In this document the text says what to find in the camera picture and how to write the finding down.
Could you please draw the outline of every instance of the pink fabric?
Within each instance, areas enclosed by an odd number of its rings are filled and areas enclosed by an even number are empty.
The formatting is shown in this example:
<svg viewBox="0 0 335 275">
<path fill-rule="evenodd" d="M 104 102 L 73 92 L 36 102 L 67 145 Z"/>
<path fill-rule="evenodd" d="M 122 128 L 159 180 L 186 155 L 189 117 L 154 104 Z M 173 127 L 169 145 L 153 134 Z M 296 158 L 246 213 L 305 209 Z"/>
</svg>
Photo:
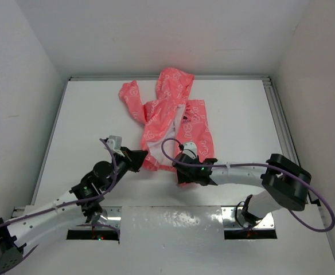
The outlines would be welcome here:
<svg viewBox="0 0 335 275">
<path fill-rule="evenodd" d="M 205 102 L 188 99 L 193 80 L 193 74 L 174 68 L 164 69 L 156 84 L 157 99 L 145 105 L 141 103 L 136 81 L 123 84 L 119 98 L 126 103 L 133 118 L 145 125 L 141 141 L 142 149 L 149 151 L 143 163 L 145 168 L 174 171 L 171 162 L 161 152 L 161 142 L 171 137 L 181 143 L 194 141 L 201 161 L 214 157 Z M 176 156 L 178 145 L 170 146 L 170 153 Z"/>
</svg>

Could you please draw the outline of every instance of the white surface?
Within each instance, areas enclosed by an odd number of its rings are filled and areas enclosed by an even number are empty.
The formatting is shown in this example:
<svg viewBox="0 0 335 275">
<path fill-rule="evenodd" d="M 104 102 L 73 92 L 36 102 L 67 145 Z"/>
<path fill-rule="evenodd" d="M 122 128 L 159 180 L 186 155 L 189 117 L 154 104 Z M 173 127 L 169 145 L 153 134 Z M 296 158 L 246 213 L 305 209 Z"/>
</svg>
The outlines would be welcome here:
<svg viewBox="0 0 335 275">
<path fill-rule="evenodd" d="M 124 81 L 69 82 L 35 204 L 41 206 L 78 184 L 101 160 L 99 138 L 117 135 L 140 149 L 143 125 L 127 113 L 118 92 Z M 155 98 L 156 81 L 139 81 L 142 102 Z M 281 148 L 260 80 L 196 80 L 191 99 L 204 99 L 216 157 L 228 162 L 265 162 Z M 263 189 L 226 184 L 177 187 L 175 173 L 128 172 L 102 202 L 105 206 L 235 205 Z"/>
<path fill-rule="evenodd" d="M 123 207 L 116 241 L 60 241 L 35 250 L 9 275 L 335 275 L 324 233 L 286 211 L 274 213 L 278 239 L 224 240 L 220 207 Z M 322 226 L 317 206 L 301 217 Z"/>
<path fill-rule="evenodd" d="M 0 1 L 0 217 L 30 203 L 63 83 L 14 0 Z"/>
<path fill-rule="evenodd" d="M 17 0 L 63 78 L 266 74 L 309 0 Z"/>
<path fill-rule="evenodd" d="M 335 212 L 335 1 L 310 5 L 276 84 L 299 160 Z"/>
</svg>

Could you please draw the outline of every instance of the silver metal plate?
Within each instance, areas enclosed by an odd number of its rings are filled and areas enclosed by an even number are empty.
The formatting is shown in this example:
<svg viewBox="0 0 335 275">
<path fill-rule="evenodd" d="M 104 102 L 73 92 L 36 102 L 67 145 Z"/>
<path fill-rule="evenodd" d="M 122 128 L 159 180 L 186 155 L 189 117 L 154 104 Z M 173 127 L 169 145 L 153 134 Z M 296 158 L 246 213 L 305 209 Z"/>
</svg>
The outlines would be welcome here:
<svg viewBox="0 0 335 275">
<path fill-rule="evenodd" d="M 223 215 L 223 225 L 225 231 L 234 231 L 240 230 L 242 227 L 235 221 L 235 207 L 236 206 L 222 206 L 222 215 Z M 242 207 L 239 206 L 237 208 L 237 217 L 239 222 L 244 226 L 247 227 L 249 224 L 242 218 L 240 215 Z M 273 220 L 272 213 L 268 213 L 263 220 L 255 226 L 252 230 L 274 230 L 275 223 Z"/>
</svg>

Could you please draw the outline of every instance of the gray wall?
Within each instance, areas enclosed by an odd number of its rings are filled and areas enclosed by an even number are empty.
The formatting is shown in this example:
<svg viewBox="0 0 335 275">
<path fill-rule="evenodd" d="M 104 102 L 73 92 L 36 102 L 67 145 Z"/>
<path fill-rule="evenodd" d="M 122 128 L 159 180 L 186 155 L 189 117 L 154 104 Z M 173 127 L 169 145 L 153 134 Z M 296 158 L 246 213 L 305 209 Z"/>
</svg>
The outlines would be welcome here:
<svg viewBox="0 0 335 275">
<path fill-rule="evenodd" d="M 312 1 L 275 80 L 301 165 L 335 211 L 335 1 Z"/>
<path fill-rule="evenodd" d="M 14 0 L 0 1 L 0 217 L 30 203 L 64 84 Z"/>
<path fill-rule="evenodd" d="M 61 76 L 268 74 L 309 0 L 17 0 Z"/>
</svg>

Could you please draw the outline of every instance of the white tabletop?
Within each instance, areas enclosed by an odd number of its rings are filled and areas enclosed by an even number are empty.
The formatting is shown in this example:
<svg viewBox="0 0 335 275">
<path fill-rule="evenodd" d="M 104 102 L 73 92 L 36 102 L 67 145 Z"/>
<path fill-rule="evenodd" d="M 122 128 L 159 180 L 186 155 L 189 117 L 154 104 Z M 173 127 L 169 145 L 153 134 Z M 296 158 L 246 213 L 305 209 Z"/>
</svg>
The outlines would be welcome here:
<svg viewBox="0 0 335 275">
<path fill-rule="evenodd" d="M 129 115 L 118 92 L 125 81 L 69 82 L 38 188 L 35 205 L 78 184 L 101 160 L 110 161 L 99 138 L 117 135 L 140 149 L 143 125 Z M 155 80 L 138 81 L 142 102 L 155 99 Z M 216 157 L 223 162 L 265 162 L 281 153 L 261 80 L 195 80 L 190 99 L 204 99 Z M 103 206 L 234 205 L 262 189 L 226 184 L 177 187 L 172 172 L 128 172 Z"/>
</svg>

